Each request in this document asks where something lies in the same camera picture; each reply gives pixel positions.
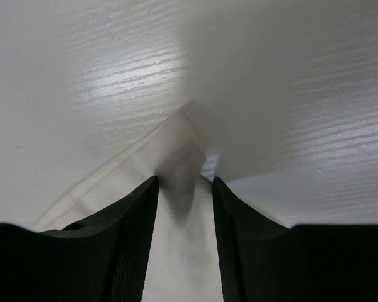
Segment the hole in black part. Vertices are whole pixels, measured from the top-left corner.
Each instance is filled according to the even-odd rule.
[[[75,230],[80,230],[81,228],[84,228],[86,225],[82,222],[75,222],[72,223],[71,225],[67,225],[63,231],[75,231]]]

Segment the textured black surface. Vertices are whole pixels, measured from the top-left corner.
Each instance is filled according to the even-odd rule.
[[[0,301],[141,301],[157,177],[62,231],[0,224]]]
[[[213,204],[225,302],[378,301],[378,225],[288,229],[219,178]]]

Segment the black plastic part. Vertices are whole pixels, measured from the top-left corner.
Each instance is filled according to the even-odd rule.
[[[280,226],[213,182],[225,302],[378,301],[378,225]]]
[[[0,223],[0,301],[141,301],[158,179],[65,229]]]

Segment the white wood grain surface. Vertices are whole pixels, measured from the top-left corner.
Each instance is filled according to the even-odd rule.
[[[378,0],[0,1],[0,220],[28,225],[192,99],[255,207],[378,222]]]

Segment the wood grain texture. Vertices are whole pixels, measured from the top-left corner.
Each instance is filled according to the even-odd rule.
[[[378,223],[378,1],[249,2],[192,40],[237,194],[286,225]]]
[[[378,221],[378,0],[0,1],[0,220],[191,99],[209,175],[253,206]]]
[[[183,100],[179,1],[0,1],[0,221],[27,225]]]

